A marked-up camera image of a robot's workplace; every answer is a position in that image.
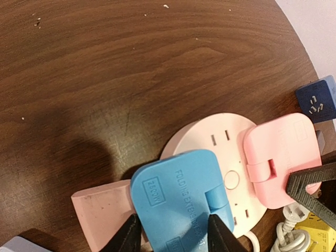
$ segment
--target wooden table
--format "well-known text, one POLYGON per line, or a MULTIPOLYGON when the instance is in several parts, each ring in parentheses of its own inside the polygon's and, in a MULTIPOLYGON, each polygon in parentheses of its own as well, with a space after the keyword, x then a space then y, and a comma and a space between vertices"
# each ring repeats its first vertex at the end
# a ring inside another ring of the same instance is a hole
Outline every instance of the wooden table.
MULTIPOLYGON (((4 0, 0 13, 0 244, 89 251, 74 192, 130 178, 210 114, 299 111, 294 90, 317 79, 275 1, 4 0)), ((254 228, 261 251, 281 220, 254 228)))

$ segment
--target power adapter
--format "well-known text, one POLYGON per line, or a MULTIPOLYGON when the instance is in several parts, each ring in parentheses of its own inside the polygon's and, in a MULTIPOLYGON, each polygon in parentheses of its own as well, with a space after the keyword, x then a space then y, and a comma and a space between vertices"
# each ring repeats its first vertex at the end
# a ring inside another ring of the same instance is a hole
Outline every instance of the power adapter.
POLYGON ((336 243, 336 231, 313 213, 294 229, 306 230, 311 242, 307 252, 331 252, 336 243))

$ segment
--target white cable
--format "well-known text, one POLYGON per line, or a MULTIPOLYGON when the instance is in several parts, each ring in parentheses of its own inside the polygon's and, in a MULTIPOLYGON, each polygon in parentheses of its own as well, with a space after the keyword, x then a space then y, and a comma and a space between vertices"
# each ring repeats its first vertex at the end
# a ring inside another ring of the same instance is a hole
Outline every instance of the white cable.
POLYGON ((297 202, 283 208, 285 222, 277 226, 277 239, 270 252, 306 252, 310 235, 305 230, 293 230, 296 223, 304 221, 309 211, 297 202))
POLYGON ((260 244, 258 237, 252 231, 247 232, 245 236, 249 238, 250 241, 252 242, 253 252, 260 252, 260 244))

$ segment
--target black clamp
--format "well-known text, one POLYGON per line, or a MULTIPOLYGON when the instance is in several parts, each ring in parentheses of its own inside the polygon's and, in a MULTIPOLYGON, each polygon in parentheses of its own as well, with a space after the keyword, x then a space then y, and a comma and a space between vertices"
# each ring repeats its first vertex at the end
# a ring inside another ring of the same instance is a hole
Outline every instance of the black clamp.
POLYGON ((299 204, 317 215, 330 227, 336 229, 336 214, 335 211, 332 210, 333 208, 335 209, 334 206, 336 205, 335 195, 331 195, 331 197, 321 201, 314 198, 306 191, 308 185, 335 180, 336 162, 293 172, 289 175, 286 193, 299 204))
MULTIPOLYGON (((132 214, 100 252, 140 252, 141 231, 137 214, 132 214)), ((247 252, 217 215, 208 219, 208 251, 247 252)))

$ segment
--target pink power strip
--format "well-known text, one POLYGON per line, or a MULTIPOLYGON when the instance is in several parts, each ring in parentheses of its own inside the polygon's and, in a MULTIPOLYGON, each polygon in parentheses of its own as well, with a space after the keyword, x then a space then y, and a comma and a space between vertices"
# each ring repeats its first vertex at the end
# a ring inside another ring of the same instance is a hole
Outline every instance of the pink power strip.
MULTIPOLYGON (((261 124, 245 135, 244 151, 249 179, 260 202, 277 209, 294 202, 286 193, 291 172, 320 166, 315 129, 308 117, 289 114, 261 124)), ((309 185, 313 194, 321 183, 309 185)))

